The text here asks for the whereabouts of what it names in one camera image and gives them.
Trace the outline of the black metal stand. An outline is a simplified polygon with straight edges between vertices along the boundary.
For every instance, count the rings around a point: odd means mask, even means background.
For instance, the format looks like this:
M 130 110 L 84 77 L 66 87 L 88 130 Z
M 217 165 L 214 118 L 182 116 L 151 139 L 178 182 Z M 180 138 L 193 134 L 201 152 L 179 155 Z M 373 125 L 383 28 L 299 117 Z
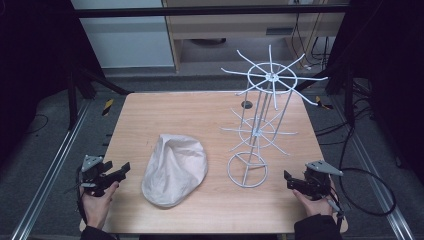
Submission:
M 69 130 L 72 130 L 78 121 L 76 93 L 80 92 L 84 99 L 94 99 L 96 96 L 96 91 L 91 84 L 92 81 L 99 83 L 120 95 L 130 94 L 129 90 L 125 90 L 115 85 L 114 83 L 108 81 L 104 76 L 96 74 L 87 68 L 72 64 L 68 70 L 67 76 Z

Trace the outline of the yellow black striped marker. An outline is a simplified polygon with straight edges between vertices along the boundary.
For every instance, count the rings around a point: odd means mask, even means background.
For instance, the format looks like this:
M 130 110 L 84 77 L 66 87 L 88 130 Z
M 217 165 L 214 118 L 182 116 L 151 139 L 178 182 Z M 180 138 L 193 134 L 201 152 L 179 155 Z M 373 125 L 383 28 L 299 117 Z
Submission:
M 110 109 L 111 109 L 111 106 L 112 106 L 113 102 L 114 102 L 114 99 L 108 99 L 108 100 L 106 101 L 106 103 L 105 103 L 105 105 L 104 105 L 104 108 L 103 108 L 103 110 L 102 110 L 102 116 L 107 116 L 107 115 L 108 115 L 108 113 L 109 113 L 109 111 L 110 111 Z
M 323 109 L 332 110 L 334 107 L 329 104 L 324 104 L 319 96 L 315 97 L 316 103 L 318 107 L 321 107 Z

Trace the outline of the white cabinet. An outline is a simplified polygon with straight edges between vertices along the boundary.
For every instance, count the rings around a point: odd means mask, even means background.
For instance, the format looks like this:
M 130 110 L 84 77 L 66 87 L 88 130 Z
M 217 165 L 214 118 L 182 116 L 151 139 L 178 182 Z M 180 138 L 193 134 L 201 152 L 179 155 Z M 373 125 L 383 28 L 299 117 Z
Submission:
M 76 10 L 162 7 L 161 0 L 71 0 Z M 173 67 L 165 18 L 82 18 L 103 69 Z

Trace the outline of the white cap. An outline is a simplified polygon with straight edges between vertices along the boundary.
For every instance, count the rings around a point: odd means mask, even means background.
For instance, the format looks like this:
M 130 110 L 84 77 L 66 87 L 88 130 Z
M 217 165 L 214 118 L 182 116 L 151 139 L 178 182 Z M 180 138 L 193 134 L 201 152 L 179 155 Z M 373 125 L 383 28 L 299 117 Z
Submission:
M 153 205 L 172 208 L 191 194 L 207 173 L 207 156 L 197 139 L 161 134 L 146 167 L 141 190 Z

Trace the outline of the black horizontal frame bar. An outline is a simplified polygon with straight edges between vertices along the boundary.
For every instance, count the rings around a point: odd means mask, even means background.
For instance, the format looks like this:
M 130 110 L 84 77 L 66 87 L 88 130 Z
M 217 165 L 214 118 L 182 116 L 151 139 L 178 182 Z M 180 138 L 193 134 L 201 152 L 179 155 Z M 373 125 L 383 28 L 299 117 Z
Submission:
M 251 6 L 200 6 L 127 9 L 81 9 L 74 10 L 79 18 L 107 17 L 154 17 L 154 16 L 202 16 L 245 14 L 291 14 L 291 13 L 341 13 L 351 9 L 350 4 L 324 5 L 251 5 Z

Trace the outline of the light wooden office desk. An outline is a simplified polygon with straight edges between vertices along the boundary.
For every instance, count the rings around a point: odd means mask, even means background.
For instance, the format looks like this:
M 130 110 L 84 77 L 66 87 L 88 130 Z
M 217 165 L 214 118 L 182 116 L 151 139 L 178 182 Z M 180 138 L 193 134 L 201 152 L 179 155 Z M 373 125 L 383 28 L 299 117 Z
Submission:
M 348 0 L 161 0 L 165 7 L 212 6 L 312 6 L 344 4 Z M 287 14 L 234 14 L 168 16 L 166 23 L 171 41 L 175 68 L 183 70 L 188 61 L 184 49 L 190 40 L 267 39 L 286 43 L 288 58 L 305 58 L 302 64 L 312 61 L 313 43 L 320 37 L 332 38 L 339 32 L 342 13 L 287 13 Z

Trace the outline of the white wire hat rack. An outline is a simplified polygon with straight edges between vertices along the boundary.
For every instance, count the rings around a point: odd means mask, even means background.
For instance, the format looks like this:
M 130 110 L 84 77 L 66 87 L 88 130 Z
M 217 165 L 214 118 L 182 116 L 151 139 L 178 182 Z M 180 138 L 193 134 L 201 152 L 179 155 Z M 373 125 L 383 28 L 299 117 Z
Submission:
M 255 188 L 265 182 L 269 167 L 262 151 L 278 146 L 276 139 L 284 134 L 280 127 L 291 99 L 298 96 L 307 100 L 297 88 L 304 78 L 293 70 L 304 58 L 300 55 L 284 65 L 274 61 L 272 55 L 267 61 L 258 63 L 247 56 L 242 57 L 250 68 L 241 74 L 246 78 L 246 88 L 238 95 L 253 106 L 250 109 L 241 106 L 241 111 L 233 112 L 239 119 L 239 125 L 233 131 L 238 134 L 240 142 L 231 149 L 234 155 L 227 163 L 227 175 L 237 186 Z M 317 104 L 313 100 L 307 100 L 307 103 Z

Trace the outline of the person's right hand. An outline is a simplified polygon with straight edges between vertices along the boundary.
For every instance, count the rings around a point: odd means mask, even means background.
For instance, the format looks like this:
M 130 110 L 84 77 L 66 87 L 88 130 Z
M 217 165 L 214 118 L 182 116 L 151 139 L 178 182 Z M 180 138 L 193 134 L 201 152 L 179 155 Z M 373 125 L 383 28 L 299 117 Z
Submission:
M 319 200 L 312 201 L 305 197 L 298 190 L 293 190 L 292 193 L 297 198 L 297 200 L 303 205 L 306 211 L 306 215 L 308 217 L 315 215 L 333 215 L 333 207 L 329 203 L 329 198 L 322 198 Z

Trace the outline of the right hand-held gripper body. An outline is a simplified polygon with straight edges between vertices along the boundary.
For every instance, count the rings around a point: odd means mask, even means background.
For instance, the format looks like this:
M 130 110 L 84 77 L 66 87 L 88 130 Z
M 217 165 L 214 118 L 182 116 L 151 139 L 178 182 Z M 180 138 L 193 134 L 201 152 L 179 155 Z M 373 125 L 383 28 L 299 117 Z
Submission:
M 304 172 L 305 184 L 301 187 L 300 192 L 318 200 L 326 197 L 331 192 L 330 176 L 343 176 L 344 173 L 330 165 L 324 160 L 318 160 L 305 164 Z

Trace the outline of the person's left hand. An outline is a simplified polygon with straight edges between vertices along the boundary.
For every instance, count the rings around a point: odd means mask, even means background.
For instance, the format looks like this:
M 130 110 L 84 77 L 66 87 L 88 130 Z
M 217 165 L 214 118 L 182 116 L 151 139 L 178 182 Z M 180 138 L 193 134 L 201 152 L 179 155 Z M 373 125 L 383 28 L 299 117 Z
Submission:
M 80 188 L 82 194 L 82 205 L 87 219 L 87 226 L 102 230 L 105 224 L 109 208 L 113 199 L 113 195 L 119 188 L 118 182 L 113 182 L 112 185 L 104 191 L 101 197 L 92 196 L 86 193 L 83 188 Z

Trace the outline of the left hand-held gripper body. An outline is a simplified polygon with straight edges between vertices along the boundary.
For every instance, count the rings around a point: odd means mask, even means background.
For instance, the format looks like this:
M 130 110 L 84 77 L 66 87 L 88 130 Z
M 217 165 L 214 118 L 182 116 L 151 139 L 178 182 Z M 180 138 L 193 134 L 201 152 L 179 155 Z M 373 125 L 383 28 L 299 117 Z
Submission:
M 106 172 L 100 170 L 101 163 L 104 163 L 101 156 L 86 155 L 81 166 L 81 185 L 95 197 L 103 196 L 104 191 L 112 184 L 107 182 Z

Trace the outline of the aluminium floor rail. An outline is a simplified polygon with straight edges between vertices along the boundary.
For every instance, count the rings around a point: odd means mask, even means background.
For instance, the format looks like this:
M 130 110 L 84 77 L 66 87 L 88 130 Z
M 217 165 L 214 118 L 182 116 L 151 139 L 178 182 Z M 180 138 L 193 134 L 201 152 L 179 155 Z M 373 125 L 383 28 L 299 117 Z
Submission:
M 91 105 L 90 100 L 83 100 L 81 107 L 77 112 L 77 120 L 74 126 L 66 132 L 66 135 L 56 152 L 43 180 L 41 181 L 32 201 L 30 202 L 25 214 L 11 234 L 10 240 L 27 240 L 38 216 L 49 196 L 51 189 L 59 175 L 59 172 L 65 163 L 73 143 L 81 129 L 86 118 L 87 111 Z
M 342 101 L 338 97 L 331 97 L 334 108 L 341 120 L 344 123 L 343 128 L 347 132 L 345 145 L 352 144 L 353 151 L 359 161 L 360 168 L 346 167 L 344 172 L 358 172 L 364 174 L 367 179 L 373 194 L 378 202 L 380 212 L 377 210 L 366 210 L 364 207 L 357 206 L 356 209 L 368 216 L 386 218 L 396 240 L 416 240 L 412 230 L 410 229 L 405 217 L 398 207 L 397 199 L 393 190 L 383 180 L 376 166 L 372 162 L 365 146 L 360 137 L 355 133 L 355 128 L 352 127 L 344 115 Z

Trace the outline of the black curtain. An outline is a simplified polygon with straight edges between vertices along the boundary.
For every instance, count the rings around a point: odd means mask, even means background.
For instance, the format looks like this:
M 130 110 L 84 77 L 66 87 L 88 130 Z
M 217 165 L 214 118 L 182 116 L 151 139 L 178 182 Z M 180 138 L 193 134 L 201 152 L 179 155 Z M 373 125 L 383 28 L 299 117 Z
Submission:
M 103 74 L 71 0 L 0 0 L 0 169 L 35 117 L 38 103 L 67 88 L 62 40 L 76 63 Z
M 401 164 L 424 186 L 424 0 L 349 0 L 331 65 L 371 83 L 371 102 Z

